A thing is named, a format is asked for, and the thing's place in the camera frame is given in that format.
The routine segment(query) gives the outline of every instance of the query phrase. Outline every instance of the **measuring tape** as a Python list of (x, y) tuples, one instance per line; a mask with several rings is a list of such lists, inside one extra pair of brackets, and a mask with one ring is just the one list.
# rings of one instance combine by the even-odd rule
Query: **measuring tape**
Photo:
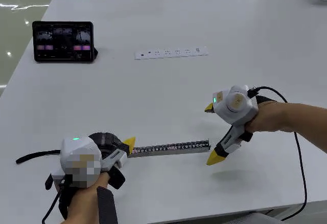
[(134, 147), (132, 154), (129, 155), (129, 158), (140, 158), (142, 156), (199, 153), (206, 151), (210, 151), (209, 140), (165, 144), (157, 146)]

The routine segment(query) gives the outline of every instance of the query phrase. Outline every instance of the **reflective floor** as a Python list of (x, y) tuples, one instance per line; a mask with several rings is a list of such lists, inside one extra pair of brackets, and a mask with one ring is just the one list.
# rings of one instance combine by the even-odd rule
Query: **reflective floor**
[(51, 0), (0, 0), (0, 95)]

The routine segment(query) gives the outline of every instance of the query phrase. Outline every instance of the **electrical outlet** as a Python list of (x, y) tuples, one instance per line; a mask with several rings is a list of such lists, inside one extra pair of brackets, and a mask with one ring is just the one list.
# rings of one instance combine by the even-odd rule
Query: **electrical outlet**
[(170, 57), (171, 56), (171, 51), (169, 49), (166, 49), (164, 52), (165, 57)]
[(209, 53), (207, 47), (156, 49), (156, 50), (136, 52), (135, 59), (189, 57), (189, 56), (201, 56), (201, 55), (208, 55), (208, 54)]

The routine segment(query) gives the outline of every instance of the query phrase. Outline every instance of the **hand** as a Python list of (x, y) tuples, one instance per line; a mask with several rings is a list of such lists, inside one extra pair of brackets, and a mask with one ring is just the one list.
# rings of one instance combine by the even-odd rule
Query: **hand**
[(259, 112), (254, 119), (245, 125), (245, 130), (249, 132), (282, 130), (291, 132), (287, 128), (286, 108), (287, 103), (267, 101), (259, 104)]
[(78, 190), (69, 206), (68, 218), (62, 224), (98, 224), (97, 187), (107, 188), (108, 181), (109, 175), (105, 172), (91, 187)]

